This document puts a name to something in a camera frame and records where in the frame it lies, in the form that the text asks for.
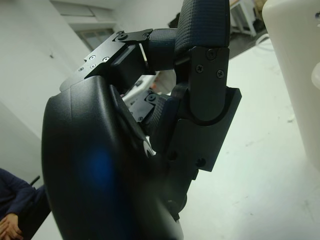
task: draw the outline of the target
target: dark blue sweater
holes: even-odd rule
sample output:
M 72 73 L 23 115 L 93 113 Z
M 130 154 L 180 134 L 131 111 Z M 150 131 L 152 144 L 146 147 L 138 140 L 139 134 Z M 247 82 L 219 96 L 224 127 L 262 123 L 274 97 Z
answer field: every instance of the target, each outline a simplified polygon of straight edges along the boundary
M 0 168 L 0 220 L 10 213 L 19 216 L 35 192 L 30 184 Z

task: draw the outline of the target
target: white appliance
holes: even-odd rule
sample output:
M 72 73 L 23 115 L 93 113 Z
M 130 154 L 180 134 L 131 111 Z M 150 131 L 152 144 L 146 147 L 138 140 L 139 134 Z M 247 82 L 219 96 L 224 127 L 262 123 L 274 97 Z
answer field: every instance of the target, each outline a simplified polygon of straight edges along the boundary
M 320 170 L 320 0 L 268 0 L 262 16 L 306 154 Z

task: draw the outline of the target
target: white wall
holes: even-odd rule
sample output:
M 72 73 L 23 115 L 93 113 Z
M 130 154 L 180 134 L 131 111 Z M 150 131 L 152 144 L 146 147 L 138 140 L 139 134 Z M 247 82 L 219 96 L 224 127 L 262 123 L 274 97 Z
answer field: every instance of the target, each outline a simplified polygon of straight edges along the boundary
M 110 9 L 60 1 L 51 3 L 74 31 L 112 29 L 117 24 Z
M 128 0 L 114 10 L 120 29 L 126 32 L 168 28 L 181 11 L 183 0 Z
M 89 50 L 48 0 L 1 0 L 0 30 L 0 167 L 30 182 L 47 100 Z

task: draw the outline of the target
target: textured black fabric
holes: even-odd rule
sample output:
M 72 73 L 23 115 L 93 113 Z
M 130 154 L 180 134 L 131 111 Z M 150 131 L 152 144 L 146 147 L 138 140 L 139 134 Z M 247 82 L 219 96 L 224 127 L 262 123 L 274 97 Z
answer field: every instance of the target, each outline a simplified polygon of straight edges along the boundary
M 175 41 L 176 55 L 192 47 L 228 47 L 229 0 L 184 0 Z
M 176 36 L 176 28 L 155 29 L 150 34 L 145 53 L 155 71 L 174 68 Z

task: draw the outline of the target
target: person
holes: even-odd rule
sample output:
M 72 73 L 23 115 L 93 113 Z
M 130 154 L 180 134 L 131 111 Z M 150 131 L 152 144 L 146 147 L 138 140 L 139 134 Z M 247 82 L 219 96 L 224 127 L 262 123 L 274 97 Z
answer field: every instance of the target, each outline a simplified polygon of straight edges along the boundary
M 0 168 L 0 240 L 30 240 L 49 213 L 44 186 L 36 190 Z

